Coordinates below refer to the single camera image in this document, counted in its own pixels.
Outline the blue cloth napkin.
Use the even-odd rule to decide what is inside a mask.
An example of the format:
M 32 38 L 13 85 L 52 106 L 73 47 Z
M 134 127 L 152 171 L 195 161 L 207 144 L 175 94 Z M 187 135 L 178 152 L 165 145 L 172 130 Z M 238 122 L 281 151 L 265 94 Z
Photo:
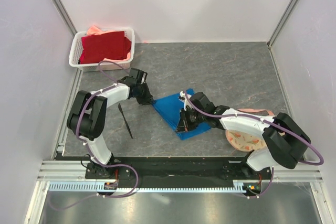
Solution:
M 180 94 L 176 93 L 157 99 L 153 107 L 180 140 L 186 140 L 209 131 L 211 127 L 206 123 L 201 123 L 195 130 L 190 132 L 176 132 L 180 120 L 180 109 L 184 108 L 184 103 L 179 100 L 179 96 Z

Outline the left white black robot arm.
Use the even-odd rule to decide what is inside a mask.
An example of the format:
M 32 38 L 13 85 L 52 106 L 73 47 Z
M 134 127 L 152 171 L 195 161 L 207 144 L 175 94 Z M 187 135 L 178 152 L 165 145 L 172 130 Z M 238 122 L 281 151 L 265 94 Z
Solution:
M 113 154 L 102 135 L 107 108 L 131 98 L 139 105 L 154 104 L 145 77 L 126 76 L 97 91 L 78 91 L 70 109 L 67 128 L 87 148 L 90 159 L 97 165 L 97 173 L 103 178 L 111 178 L 115 173 Z

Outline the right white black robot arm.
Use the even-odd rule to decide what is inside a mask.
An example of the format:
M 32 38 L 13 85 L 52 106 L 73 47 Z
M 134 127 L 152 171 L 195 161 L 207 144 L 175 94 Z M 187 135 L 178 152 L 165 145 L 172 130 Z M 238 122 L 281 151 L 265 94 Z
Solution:
M 253 115 L 228 106 L 208 105 L 194 108 L 186 105 L 180 110 L 177 132 L 190 132 L 205 123 L 212 128 L 233 133 L 246 133 L 264 142 L 264 146 L 252 146 L 245 162 L 240 166 L 241 174 L 254 178 L 260 170 L 280 165 L 294 169 L 311 143 L 293 119 L 285 114 L 276 116 Z

